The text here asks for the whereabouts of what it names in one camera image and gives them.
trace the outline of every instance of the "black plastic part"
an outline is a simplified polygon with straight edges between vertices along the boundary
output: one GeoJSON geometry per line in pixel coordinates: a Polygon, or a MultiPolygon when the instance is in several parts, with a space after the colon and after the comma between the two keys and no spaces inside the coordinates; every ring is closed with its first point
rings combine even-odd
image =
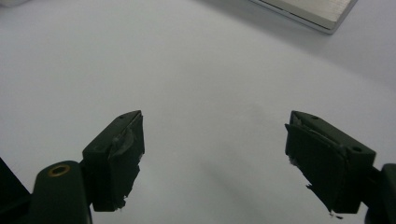
{"type": "Polygon", "coordinates": [[[385,164],[381,170],[380,194],[391,224],[396,224],[396,164],[385,164]]]}
{"type": "Polygon", "coordinates": [[[375,152],[325,120],[292,111],[286,154],[329,211],[355,214],[375,152]]]}
{"type": "Polygon", "coordinates": [[[37,175],[29,223],[92,223],[82,173],[77,162],[62,161],[37,175]]]}
{"type": "Polygon", "coordinates": [[[144,153],[140,111],[117,117],[87,145],[81,167],[95,211],[111,212],[125,205],[144,153]]]}
{"type": "Polygon", "coordinates": [[[0,158],[0,223],[22,223],[31,195],[0,158]]]}

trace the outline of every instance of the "white table surface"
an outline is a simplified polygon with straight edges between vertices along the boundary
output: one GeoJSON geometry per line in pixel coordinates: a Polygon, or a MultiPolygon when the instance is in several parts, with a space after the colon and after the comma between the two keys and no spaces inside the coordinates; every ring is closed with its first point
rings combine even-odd
{"type": "Polygon", "coordinates": [[[331,218],[284,153],[291,110],[396,162],[396,1],[323,35],[248,0],[33,0],[0,8],[0,156],[29,190],[117,115],[146,155],[127,205],[93,223],[363,223],[331,218]]]}

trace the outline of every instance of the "brass screw hole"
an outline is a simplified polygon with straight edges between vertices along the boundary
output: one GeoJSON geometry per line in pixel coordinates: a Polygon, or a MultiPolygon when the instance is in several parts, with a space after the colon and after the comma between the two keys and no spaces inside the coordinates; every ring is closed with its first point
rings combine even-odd
{"type": "Polygon", "coordinates": [[[65,165],[65,164],[57,165],[49,170],[49,176],[56,177],[56,176],[64,175],[67,172],[69,172],[69,170],[70,170],[69,165],[65,165]]]}

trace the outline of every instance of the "white background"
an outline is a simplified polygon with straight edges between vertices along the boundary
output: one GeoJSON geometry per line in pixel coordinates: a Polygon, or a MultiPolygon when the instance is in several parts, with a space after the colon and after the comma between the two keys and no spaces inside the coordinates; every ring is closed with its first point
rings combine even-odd
{"type": "Polygon", "coordinates": [[[93,223],[363,223],[331,218],[284,153],[291,110],[396,162],[396,1],[323,35],[248,0],[33,0],[0,8],[0,155],[29,190],[116,116],[146,155],[93,223]]]}

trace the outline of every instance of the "silver metal object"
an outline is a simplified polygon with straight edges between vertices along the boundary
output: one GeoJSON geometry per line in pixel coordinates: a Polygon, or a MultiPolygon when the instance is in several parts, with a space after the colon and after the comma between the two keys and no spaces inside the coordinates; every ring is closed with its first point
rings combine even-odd
{"type": "Polygon", "coordinates": [[[357,0],[250,0],[284,16],[333,34],[357,0]]]}

